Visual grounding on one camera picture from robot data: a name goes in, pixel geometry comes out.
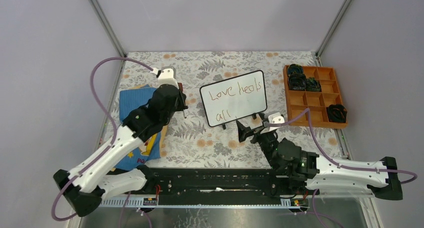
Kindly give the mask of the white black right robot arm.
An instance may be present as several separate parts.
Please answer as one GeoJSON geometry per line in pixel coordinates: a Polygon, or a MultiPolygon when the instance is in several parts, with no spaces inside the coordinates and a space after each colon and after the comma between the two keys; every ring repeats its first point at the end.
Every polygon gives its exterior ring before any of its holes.
{"type": "Polygon", "coordinates": [[[323,152],[307,152],[286,138],[278,139],[276,130],[286,123],[283,115],[277,112],[260,117],[262,125],[256,128],[237,121],[238,139],[243,142],[251,137],[251,143],[260,146],[270,167],[278,175],[287,176],[286,186],[291,193],[330,190],[373,194],[389,201],[403,199],[395,158],[356,162],[327,158],[323,152]]]}

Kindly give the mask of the brown marker cap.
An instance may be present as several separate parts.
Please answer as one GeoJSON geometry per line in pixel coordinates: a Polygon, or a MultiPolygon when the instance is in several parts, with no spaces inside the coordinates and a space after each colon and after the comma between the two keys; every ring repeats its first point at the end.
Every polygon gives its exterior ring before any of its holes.
{"type": "Polygon", "coordinates": [[[180,82],[178,83],[178,88],[179,88],[180,93],[183,94],[184,93],[184,90],[183,90],[182,83],[180,83],[180,82]]]}

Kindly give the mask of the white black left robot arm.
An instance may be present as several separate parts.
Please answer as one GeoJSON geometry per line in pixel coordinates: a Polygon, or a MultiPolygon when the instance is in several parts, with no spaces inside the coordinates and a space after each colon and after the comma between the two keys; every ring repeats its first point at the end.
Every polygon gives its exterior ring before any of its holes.
{"type": "Polygon", "coordinates": [[[138,168],[115,178],[107,178],[106,175],[129,152],[161,132],[176,112],[187,109],[185,99],[180,83],[160,85],[147,104],[132,110],[120,126],[115,126],[113,136],[96,152],[69,171],[56,171],[53,179],[60,192],[51,209],[53,219],[61,221],[56,216],[60,197],[64,197],[75,211],[68,217],[71,219],[89,215],[103,200],[121,193],[136,190],[144,194],[152,192],[154,178],[138,168]]]}

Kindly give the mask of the black framed whiteboard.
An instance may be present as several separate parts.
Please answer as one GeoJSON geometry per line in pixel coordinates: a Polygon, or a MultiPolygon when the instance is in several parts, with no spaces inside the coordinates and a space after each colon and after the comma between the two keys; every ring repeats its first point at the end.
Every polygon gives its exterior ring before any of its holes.
{"type": "Polygon", "coordinates": [[[264,77],[264,72],[257,70],[200,87],[208,125],[216,127],[266,111],[264,77]]]}

